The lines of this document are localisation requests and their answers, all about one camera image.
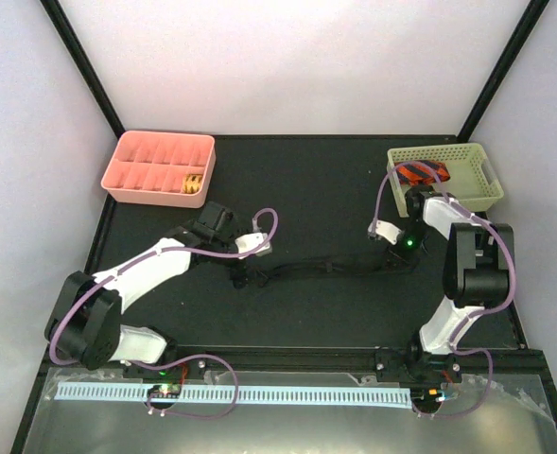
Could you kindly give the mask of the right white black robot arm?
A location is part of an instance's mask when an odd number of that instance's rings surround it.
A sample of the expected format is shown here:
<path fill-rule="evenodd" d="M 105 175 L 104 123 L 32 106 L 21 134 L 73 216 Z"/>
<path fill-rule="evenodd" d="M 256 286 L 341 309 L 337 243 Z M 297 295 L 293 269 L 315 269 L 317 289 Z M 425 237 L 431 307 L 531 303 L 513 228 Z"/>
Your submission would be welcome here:
<path fill-rule="evenodd" d="M 387 241 L 387 253 L 405 263 L 416 257 L 428 231 L 439 233 L 447 242 L 444 297 L 429 321 L 413 334 L 403 358 L 403 369 L 412 380 L 437 381 L 454 363 L 458 343 L 470 327 L 513 300 L 513 227 L 480 218 L 453 196 L 429 186 L 411 189 L 406 204 L 406 228 L 374 219 L 368 232 Z"/>

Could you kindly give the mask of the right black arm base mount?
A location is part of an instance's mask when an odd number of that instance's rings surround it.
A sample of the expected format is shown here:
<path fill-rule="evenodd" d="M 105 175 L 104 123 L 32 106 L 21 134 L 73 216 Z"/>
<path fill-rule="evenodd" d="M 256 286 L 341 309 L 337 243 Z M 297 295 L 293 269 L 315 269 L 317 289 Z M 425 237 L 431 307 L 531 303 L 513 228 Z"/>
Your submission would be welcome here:
<path fill-rule="evenodd" d="M 378 381 L 439 385 L 452 381 L 461 382 L 461 372 L 456 371 L 453 355 L 422 353 L 419 359 L 394 350 L 378 350 L 374 355 Z"/>

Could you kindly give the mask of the black necktie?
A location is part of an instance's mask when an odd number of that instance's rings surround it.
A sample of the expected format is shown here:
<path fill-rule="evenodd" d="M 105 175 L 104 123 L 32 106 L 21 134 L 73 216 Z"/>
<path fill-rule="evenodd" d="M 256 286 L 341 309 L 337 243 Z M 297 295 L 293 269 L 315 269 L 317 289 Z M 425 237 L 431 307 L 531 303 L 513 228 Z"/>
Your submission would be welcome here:
<path fill-rule="evenodd" d="M 393 253 L 311 257 L 300 262 L 255 270 L 252 280 L 260 288 L 278 280 L 366 277 L 412 271 L 417 258 L 404 259 Z"/>

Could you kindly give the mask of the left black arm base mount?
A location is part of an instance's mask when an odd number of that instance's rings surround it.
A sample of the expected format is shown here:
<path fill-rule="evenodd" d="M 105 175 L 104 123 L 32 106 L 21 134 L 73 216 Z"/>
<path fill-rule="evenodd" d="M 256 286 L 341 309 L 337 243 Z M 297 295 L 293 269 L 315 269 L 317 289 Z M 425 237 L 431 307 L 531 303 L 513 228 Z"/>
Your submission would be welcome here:
<path fill-rule="evenodd" d="M 192 376 L 199 376 L 205 371 L 209 363 L 209 359 L 207 358 L 189 359 L 187 362 L 179 365 L 167 367 L 167 364 L 181 359 L 183 355 L 184 351 L 180 349 L 174 349 L 173 347 L 167 348 L 157 362 L 149 364 L 147 367 L 134 363 L 131 365 L 124 365 L 123 377 L 142 379 L 147 382 L 155 380 L 176 382 Z"/>

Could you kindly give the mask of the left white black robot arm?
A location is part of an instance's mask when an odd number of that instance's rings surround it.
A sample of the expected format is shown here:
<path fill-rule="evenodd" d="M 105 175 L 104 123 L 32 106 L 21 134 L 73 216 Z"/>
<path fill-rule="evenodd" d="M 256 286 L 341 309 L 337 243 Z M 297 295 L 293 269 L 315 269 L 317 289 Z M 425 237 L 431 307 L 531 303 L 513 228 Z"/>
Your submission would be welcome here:
<path fill-rule="evenodd" d="M 246 258 L 269 253 L 272 236 L 261 231 L 256 218 L 246 226 L 232 210 L 208 202 L 196 218 L 130 260 L 94 274 L 73 272 L 44 331 L 50 359 L 89 370 L 111 361 L 135 362 L 158 377 L 172 375 L 179 356 L 168 348 L 168 337 L 151 327 L 124 324 L 125 312 L 162 283 L 201 263 L 224 265 L 236 285 L 244 284 Z"/>

